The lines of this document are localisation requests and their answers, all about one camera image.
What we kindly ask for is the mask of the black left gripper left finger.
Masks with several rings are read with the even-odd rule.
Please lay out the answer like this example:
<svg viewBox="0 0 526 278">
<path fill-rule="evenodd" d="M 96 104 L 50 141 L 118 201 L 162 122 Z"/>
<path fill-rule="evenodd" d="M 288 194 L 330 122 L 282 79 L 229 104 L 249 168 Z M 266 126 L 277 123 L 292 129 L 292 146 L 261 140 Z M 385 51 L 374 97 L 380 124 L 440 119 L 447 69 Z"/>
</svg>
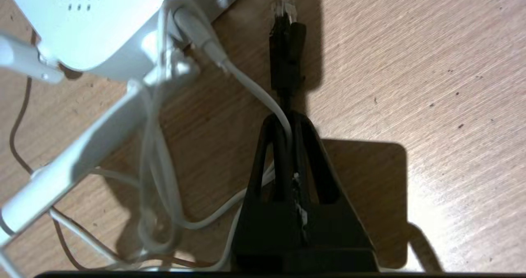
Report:
<svg viewBox="0 0 526 278">
<path fill-rule="evenodd" d="M 274 189 L 262 193 L 265 158 L 272 147 Z M 284 129 L 276 115 L 265 118 L 258 137 L 246 195 L 232 242 L 234 272 L 281 272 L 288 250 L 299 246 L 301 237 L 293 193 L 293 164 Z"/>
</svg>

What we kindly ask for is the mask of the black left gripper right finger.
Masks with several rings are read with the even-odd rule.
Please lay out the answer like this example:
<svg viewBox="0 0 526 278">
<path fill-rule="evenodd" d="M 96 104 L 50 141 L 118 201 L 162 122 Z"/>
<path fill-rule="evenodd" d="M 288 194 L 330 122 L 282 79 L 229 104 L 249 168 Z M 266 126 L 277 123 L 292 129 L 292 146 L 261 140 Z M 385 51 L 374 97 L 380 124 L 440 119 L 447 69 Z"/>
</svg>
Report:
<svg viewBox="0 0 526 278">
<path fill-rule="evenodd" d="M 284 256 L 287 272 L 379 272 L 376 252 L 306 115 L 291 113 L 292 197 L 299 246 Z"/>
</svg>

